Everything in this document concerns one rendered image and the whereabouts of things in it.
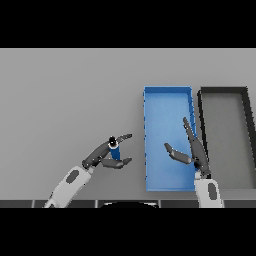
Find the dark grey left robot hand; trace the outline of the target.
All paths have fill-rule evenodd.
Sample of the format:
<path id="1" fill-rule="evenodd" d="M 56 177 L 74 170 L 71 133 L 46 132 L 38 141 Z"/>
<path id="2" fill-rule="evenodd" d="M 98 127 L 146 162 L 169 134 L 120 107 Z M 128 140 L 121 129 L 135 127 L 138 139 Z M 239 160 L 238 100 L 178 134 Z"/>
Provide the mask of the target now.
<path id="1" fill-rule="evenodd" d="M 120 143 L 131 137 L 132 137 L 131 134 L 115 137 L 119 144 L 119 150 L 120 150 Z M 130 157 L 125 159 L 120 158 L 119 160 L 113 159 L 109 150 L 108 143 L 109 143 L 109 139 L 106 142 L 99 145 L 95 150 L 93 150 L 92 153 L 89 154 L 82 161 L 82 166 L 85 169 L 89 169 L 90 167 L 96 167 L 99 163 L 101 163 L 106 168 L 121 169 L 125 165 L 127 165 L 129 162 L 132 161 Z"/>

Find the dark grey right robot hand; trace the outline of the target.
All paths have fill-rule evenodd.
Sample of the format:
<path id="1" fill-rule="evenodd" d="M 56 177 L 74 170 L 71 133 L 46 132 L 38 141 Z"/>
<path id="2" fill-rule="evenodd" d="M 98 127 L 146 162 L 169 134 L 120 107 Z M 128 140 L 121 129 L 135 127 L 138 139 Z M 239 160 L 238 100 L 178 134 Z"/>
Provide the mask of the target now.
<path id="1" fill-rule="evenodd" d="M 173 160 L 182 162 L 186 165 L 193 163 L 194 167 L 200 172 L 202 178 L 210 179 L 211 171 L 205 149 L 200 140 L 194 135 L 186 117 L 183 118 L 183 126 L 190 144 L 191 155 L 188 156 L 185 153 L 174 150 L 168 143 L 164 144 L 166 151 Z"/>

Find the dark grey bin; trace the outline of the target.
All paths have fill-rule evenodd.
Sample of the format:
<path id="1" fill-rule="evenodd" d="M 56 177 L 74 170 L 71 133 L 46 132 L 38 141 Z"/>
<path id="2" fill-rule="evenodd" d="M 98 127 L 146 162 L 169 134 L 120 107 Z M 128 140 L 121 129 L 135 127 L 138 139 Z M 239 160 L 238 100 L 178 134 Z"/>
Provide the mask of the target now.
<path id="1" fill-rule="evenodd" d="M 201 87 L 202 140 L 220 189 L 256 189 L 256 130 L 247 87 Z"/>

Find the blue bin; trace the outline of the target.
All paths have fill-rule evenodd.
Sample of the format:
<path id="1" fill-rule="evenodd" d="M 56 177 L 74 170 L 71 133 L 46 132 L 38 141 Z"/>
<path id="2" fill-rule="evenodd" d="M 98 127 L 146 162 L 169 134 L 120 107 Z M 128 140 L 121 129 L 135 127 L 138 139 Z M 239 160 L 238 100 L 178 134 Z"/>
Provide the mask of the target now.
<path id="1" fill-rule="evenodd" d="M 145 86 L 143 97 L 146 190 L 194 191 L 194 165 L 171 159 L 164 146 L 168 143 L 174 150 L 191 155 L 183 118 L 196 135 L 192 88 Z"/>

